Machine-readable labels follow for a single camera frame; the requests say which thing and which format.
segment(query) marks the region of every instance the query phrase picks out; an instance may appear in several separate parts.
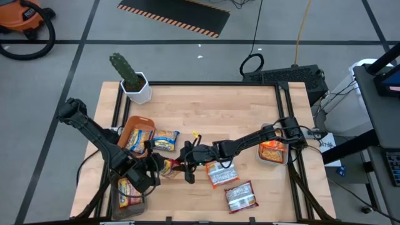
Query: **black floor line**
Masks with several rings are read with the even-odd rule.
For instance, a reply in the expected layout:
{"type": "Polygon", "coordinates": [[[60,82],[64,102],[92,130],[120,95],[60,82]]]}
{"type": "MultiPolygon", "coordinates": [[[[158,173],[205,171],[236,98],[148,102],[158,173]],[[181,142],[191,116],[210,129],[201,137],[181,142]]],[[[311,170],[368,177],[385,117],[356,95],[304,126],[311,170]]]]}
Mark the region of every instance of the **black floor line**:
{"type": "MultiPolygon", "coordinates": [[[[1,40],[2,44],[45,44],[45,40],[1,40]]],[[[80,40],[57,40],[56,44],[80,44],[80,40]]],[[[115,45],[152,45],[152,44],[252,44],[252,40],[200,39],[200,40],[85,40],[85,44],[115,44],[115,45]]],[[[386,41],[387,44],[397,44],[398,41],[386,41]]],[[[265,45],[295,45],[296,40],[256,40],[255,44],[265,45]]],[[[375,46],[381,41],[300,41],[301,45],[321,46],[375,46]]]]}
{"type": "MultiPolygon", "coordinates": [[[[68,76],[66,78],[66,81],[64,83],[64,87],[62,89],[62,92],[61,92],[61,95],[60,95],[60,98],[59,98],[59,101],[58,101],[58,104],[57,104],[57,108],[56,108],[56,110],[54,112],[54,115],[56,114],[57,109],[59,109],[59,107],[62,106],[65,103],[66,98],[68,96],[69,88],[71,87],[71,83],[72,83],[74,75],[75,75],[75,70],[76,70],[76,68],[78,66],[79,60],[80,60],[81,55],[82,55],[82,51],[83,51],[83,47],[84,47],[84,41],[88,38],[89,30],[90,30],[90,27],[92,25],[94,15],[95,15],[96,10],[97,10],[97,8],[99,6],[99,1],[100,0],[95,0],[94,3],[93,3],[92,9],[91,9],[91,12],[90,12],[90,15],[89,15],[89,19],[87,20],[85,29],[84,29],[83,34],[82,34],[81,41],[79,43],[79,46],[77,47],[77,51],[76,51],[74,60],[72,61],[72,65],[71,65],[71,68],[70,68],[70,70],[68,72],[68,76]]],[[[21,207],[19,208],[19,211],[18,211],[18,214],[17,214],[17,218],[15,220],[15,224],[23,224],[24,221],[25,221],[25,217],[26,217],[26,214],[28,213],[29,206],[31,205],[31,201],[32,201],[34,192],[36,190],[36,186],[38,185],[39,178],[40,178],[40,175],[42,173],[44,163],[45,163],[46,158],[48,156],[50,145],[51,145],[51,142],[53,140],[54,133],[56,132],[57,125],[58,125],[58,121],[57,121],[57,119],[55,117],[53,117],[53,119],[51,121],[51,124],[50,124],[50,128],[49,128],[49,130],[47,132],[47,135],[46,135],[46,138],[44,140],[43,147],[42,147],[40,155],[39,155],[39,159],[37,160],[36,166],[35,166],[34,171],[33,171],[33,175],[31,177],[31,180],[30,180],[29,185],[27,187],[24,199],[22,200],[21,207]]]]}
{"type": "MultiPolygon", "coordinates": [[[[372,26],[374,27],[379,40],[381,41],[381,44],[382,44],[383,49],[385,50],[385,53],[388,52],[390,50],[389,43],[388,43],[388,41],[386,41],[386,38],[383,35],[383,32],[382,32],[381,28],[379,27],[378,22],[376,21],[376,18],[373,13],[373,10],[371,9],[371,6],[369,5],[367,0],[362,0],[362,4],[364,5],[365,10],[367,11],[368,17],[371,20],[372,26]]],[[[397,61],[394,60],[392,62],[392,64],[397,66],[397,61]]]]}
{"type": "MultiPolygon", "coordinates": [[[[0,40],[1,44],[46,44],[48,40],[0,40]]],[[[79,44],[81,40],[56,40],[55,44],[79,44]]]]}

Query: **white pot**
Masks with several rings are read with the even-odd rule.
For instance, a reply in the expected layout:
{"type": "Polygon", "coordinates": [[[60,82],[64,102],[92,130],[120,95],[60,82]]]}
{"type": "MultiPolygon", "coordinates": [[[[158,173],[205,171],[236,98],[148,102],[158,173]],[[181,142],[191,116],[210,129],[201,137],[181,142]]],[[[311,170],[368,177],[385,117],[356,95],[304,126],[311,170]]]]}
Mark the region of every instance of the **white pot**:
{"type": "Polygon", "coordinates": [[[125,80],[122,80],[120,85],[122,87],[122,90],[124,90],[125,94],[129,96],[132,101],[138,104],[144,104],[151,100],[151,87],[149,86],[149,82],[142,72],[136,72],[136,74],[144,78],[144,80],[146,81],[145,85],[139,92],[127,92],[124,87],[125,80]]]}

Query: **snack bag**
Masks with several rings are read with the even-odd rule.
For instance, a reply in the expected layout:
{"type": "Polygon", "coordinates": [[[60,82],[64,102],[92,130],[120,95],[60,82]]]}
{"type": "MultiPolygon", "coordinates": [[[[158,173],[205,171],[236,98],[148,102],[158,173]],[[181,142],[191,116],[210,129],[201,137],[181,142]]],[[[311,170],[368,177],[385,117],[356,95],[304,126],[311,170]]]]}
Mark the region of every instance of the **snack bag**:
{"type": "Polygon", "coordinates": [[[283,163],[283,151],[259,145],[258,154],[263,160],[268,160],[275,163],[283,163]]]}
{"type": "MultiPolygon", "coordinates": [[[[223,162],[222,164],[227,167],[230,162],[223,162]]],[[[210,162],[206,164],[206,172],[208,178],[212,183],[212,187],[215,189],[218,185],[226,184],[239,179],[238,174],[235,171],[234,164],[227,169],[223,168],[219,162],[210,162]]]]}
{"type": "MultiPolygon", "coordinates": [[[[282,136],[281,131],[275,131],[277,136],[282,136]]],[[[283,163],[283,152],[287,152],[287,146],[279,141],[266,141],[258,146],[258,154],[261,159],[275,163],[283,163]]]]}
{"type": "MultiPolygon", "coordinates": [[[[133,185],[128,181],[127,178],[121,178],[118,180],[118,189],[124,194],[130,196],[140,196],[141,193],[137,191],[133,185]]],[[[141,204],[143,199],[141,197],[126,197],[119,194],[119,208],[126,208],[135,204],[141,204]]]]}
{"type": "Polygon", "coordinates": [[[179,131],[160,131],[154,132],[153,150],[175,151],[175,142],[179,131]]]}
{"type": "Polygon", "coordinates": [[[165,178],[175,178],[180,171],[173,170],[175,167],[180,166],[180,163],[174,159],[165,159],[164,168],[160,171],[160,176],[165,178]]]}
{"type": "Polygon", "coordinates": [[[130,151],[134,151],[135,153],[143,154],[144,142],[151,137],[152,133],[152,131],[134,129],[127,141],[125,148],[130,151]]]}
{"type": "Polygon", "coordinates": [[[258,206],[251,181],[245,182],[238,187],[225,189],[225,195],[229,206],[229,213],[231,214],[258,206]]]}

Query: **keyboard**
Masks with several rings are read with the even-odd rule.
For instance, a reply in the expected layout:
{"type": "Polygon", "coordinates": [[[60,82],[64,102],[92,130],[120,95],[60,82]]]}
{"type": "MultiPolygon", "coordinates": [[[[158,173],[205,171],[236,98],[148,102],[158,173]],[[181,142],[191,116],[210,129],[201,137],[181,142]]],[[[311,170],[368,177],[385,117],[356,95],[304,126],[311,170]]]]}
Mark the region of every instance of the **keyboard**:
{"type": "Polygon", "coordinates": [[[387,151],[384,158],[393,185],[400,187],[400,151],[387,151]]]}
{"type": "Polygon", "coordinates": [[[268,82],[304,82],[308,93],[310,105],[313,105],[321,96],[328,91],[325,77],[317,65],[298,66],[284,69],[273,69],[246,73],[244,82],[268,83],[268,82]]]}

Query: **orange container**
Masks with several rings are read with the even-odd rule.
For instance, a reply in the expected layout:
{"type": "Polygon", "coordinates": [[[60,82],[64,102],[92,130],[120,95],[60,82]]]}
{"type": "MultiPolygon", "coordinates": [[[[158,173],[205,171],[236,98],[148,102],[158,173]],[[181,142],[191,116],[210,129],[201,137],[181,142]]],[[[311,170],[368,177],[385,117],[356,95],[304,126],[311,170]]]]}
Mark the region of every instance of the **orange container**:
{"type": "MultiPolygon", "coordinates": [[[[121,137],[118,141],[118,146],[121,148],[125,148],[128,143],[129,137],[134,129],[140,129],[142,131],[152,131],[149,139],[153,138],[154,132],[156,131],[156,125],[151,119],[141,117],[141,116],[132,116],[127,120],[124,131],[121,134],[121,137]]],[[[136,152],[132,152],[137,158],[145,158],[148,155],[148,151],[146,150],[143,154],[138,154],[136,152]]]]}

